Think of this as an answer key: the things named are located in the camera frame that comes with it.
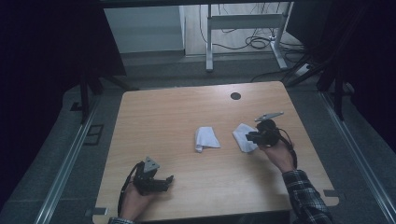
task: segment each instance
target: person's right hand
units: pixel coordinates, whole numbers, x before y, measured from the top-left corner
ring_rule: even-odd
[[[288,147],[282,141],[278,141],[273,147],[259,146],[259,149],[267,154],[268,159],[280,170],[282,174],[295,170],[293,157]]]

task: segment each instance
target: gray carpet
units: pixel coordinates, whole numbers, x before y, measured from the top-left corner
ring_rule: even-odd
[[[218,57],[213,73],[205,71],[202,58],[178,63],[164,63],[164,60],[157,58],[155,62],[143,60],[145,62],[141,64],[128,64],[126,60],[124,64],[128,77],[120,79],[141,89],[172,88],[247,83],[257,75],[278,70],[273,56],[260,55],[258,58],[260,59],[230,60]],[[256,81],[281,78],[281,75],[267,75],[258,77]],[[340,203],[330,208],[334,223],[388,223],[318,97],[315,91],[316,80],[317,77],[312,77],[297,87],[288,89],[288,92],[340,197]],[[105,91],[100,97],[92,125],[103,125],[102,136],[97,146],[82,147],[50,223],[92,223],[92,217],[86,213],[95,205],[123,94],[123,89],[119,86],[105,79],[101,81]],[[78,131],[81,115],[70,111],[72,104],[79,102],[78,91],[79,88],[75,87],[64,95],[64,108],[35,162],[6,203],[0,215],[0,223],[34,222],[64,154]],[[396,177],[392,175],[396,169],[394,153],[347,98],[344,100],[344,113],[346,124],[378,178],[389,194],[396,197]],[[86,139],[86,143],[94,142],[95,139]],[[221,223],[222,220],[226,221],[226,218],[218,219],[217,222]],[[197,223],[197,220],[186,220],[184,223]]]

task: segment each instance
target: person's left hand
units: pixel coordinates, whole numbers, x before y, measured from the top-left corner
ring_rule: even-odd
[[[129,183],[125,190],[124,199],[121,206],[120,218],[135,221],[146,209],[149,203],[155,198],[155,193],[140,195],[134,183]]]

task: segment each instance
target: white wall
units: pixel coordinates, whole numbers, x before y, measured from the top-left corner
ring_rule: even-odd
[[[183,50],[183,7],[106,8],[120,53]]]

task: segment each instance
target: folded paper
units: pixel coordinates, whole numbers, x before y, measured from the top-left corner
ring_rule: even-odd
[[[212,127],[200,127],[195,132],[195,149],[202,152],[204,147],[220,147]]]
[[[257,130],[244,123],[239,124],[239,126],[233,131],[233,137],[243,152],[250,152],[258,148],[257,144],[247,140],[246,134],[249,132],[257,132]]]

